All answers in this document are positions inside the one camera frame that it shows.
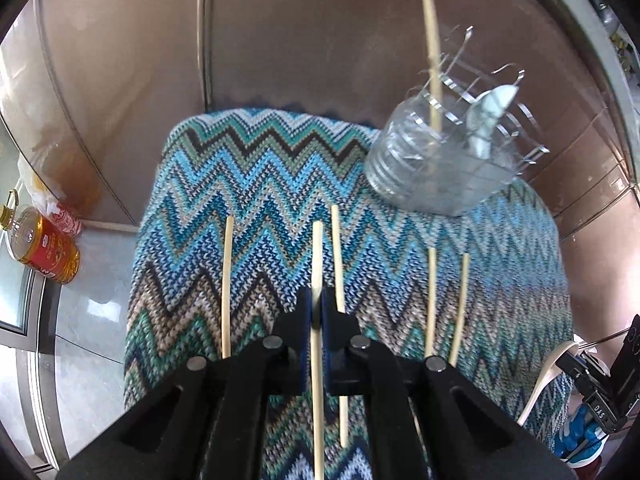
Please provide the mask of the right blue white gloved hand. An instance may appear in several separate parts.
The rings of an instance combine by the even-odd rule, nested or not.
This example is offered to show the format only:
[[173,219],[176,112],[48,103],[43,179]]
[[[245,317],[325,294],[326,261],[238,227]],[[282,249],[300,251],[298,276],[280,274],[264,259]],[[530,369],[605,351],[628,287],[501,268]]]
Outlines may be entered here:
[[608,434],[582,404],[554,437],[554,454],[572,469],[590,466],[601,456]]

